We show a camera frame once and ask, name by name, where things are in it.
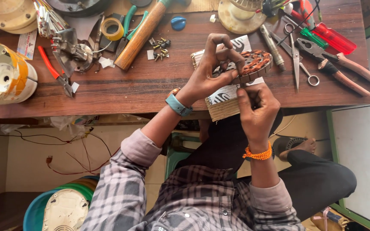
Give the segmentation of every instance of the shirt sleeve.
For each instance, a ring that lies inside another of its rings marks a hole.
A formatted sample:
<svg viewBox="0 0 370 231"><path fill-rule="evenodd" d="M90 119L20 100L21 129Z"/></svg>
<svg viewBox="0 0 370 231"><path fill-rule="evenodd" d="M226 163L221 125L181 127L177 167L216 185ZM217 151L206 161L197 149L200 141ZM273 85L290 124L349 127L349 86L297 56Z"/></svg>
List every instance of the shirt sleeve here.
<svg viewBox="0 0 370 231"><path fill-rule="evenodd" d="M102 167L81 231L141 230L146 211L145 170L161 149L140 129L121 143L121 149Z"/></svg>
<svg viewBox="0 0 370 231"><path fill-rule="evenodd" d="M296 217L296 210L292 207L291 197L282 179L270 188L258 188L251 184L249 186L251 204L254 208L254 230L305 231L301 221Z"/></svg>

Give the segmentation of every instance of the wristwatch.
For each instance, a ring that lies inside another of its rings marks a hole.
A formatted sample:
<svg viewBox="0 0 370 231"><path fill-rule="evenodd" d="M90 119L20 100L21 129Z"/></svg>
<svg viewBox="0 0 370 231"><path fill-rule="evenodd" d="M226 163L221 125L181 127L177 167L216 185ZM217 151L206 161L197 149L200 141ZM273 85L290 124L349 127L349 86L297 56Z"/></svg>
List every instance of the wristwatch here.
<svg viewBox="0 0 370 231"><path fill-rule="evenodd" d="M167 104L172 108L172 110L174 110L176 113L178 113L178 115L180 116L187 116L189 113L192 112L193 110L193 107L185 107L182 105L182 103L180 103L175 95L178 93L178 91L180 90L180 88L175 88L173 89L167 96L167 98L165 99L165 102L167 102Z"/></svg>

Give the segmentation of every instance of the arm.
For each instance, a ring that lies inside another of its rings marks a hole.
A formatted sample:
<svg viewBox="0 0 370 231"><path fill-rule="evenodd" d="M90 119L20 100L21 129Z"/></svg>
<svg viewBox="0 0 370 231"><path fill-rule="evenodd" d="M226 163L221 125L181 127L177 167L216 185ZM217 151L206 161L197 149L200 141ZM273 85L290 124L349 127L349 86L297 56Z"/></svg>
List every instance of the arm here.
<svg viewBox="0 0 370 231"><path fill-rule="evenodd" d="M227 49L216 51L223 43ZM210 34L199 67L188 83L176 95L185 107L208 97L219 88L229 84L238 71L226 71L212 78L212 70L229 60L236 63L242 73L244 58L232 49L228 35ZM146 211L145 171L156 160L161 146L181 120L170 106L166 105L141 130L136 130L121 143L121 150L110 160L110 165L101 169L100 181L95 189L82 231L143 230L142 219Z"/></svg>
<svg viewBox="0 0 370 231"><path fill-rule="evenodd" d="M246 90L240 88L237 95L242 128L248 138L249 149L254 154L263 153L268 150L268 134L280 103L264 83L249 86ZM278 176L273 159L251 159L250 164L255 230L305 230L296 217L291 197Z"/></svg>

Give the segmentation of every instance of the wooden hammer handle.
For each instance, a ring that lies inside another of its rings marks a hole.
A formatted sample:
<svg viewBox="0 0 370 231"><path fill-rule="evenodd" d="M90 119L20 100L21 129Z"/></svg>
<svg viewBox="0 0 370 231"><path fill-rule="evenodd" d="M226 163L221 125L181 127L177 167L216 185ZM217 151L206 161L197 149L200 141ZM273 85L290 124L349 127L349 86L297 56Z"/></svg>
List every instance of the wooden hammer handle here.
<svg viewBox="0 0 370 231"><path fill-rule="evenodd" d="M351 61L345 57L343 53L339 53L336 55L339 59L338 63L341 64L344 67L347 67L351 69L352 71L360 74L364 78L366 78L370 82L370 71L368 71L366 68L363 66L357 64L354 61Z"/></svg>
<svg viewBox="0 0 370 231"><path fill-rule="evenodd" d="M330 61L325 59L318 65L319 70L327 71L328 73L332 74L339 82L343 85L351 88L352 90L356 91L363 97L370 96L370 92L368 92L365 88L359 86L358 84L354 83L348 77L344 76L342 72L340 72Z"/></svg>
<svg viewBox="0 0 370 231"><path fill-rule="evenodd" d="M142 49L148 38L151 36L154 29L158 26L162 17L165 14L166 6L162 1L157 1L151 12L144 19L143 23L139 26L132 39L128 42L125 49L115 60L115 65L122 70L128 70L131 63L134 61L136 55Z"/></svg>

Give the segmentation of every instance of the masking tape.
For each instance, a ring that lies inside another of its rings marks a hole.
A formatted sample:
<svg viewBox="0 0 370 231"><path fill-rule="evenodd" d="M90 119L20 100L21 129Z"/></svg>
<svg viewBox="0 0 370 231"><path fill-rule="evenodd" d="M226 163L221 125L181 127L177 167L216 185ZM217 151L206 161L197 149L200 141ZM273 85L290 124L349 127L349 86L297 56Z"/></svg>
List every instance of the masking tape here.
<svg viewBox="0 0 370 231"><path fill-rule="evenodd" d="M115 33L109 34L106 32L106 30L112 26L117 25L118 30ZM107 18L101 23L101 31L102 34L109 39L110 41L116 41L122 38L124 35L124 28L122 27L121 22L116 18Z"/></svg>

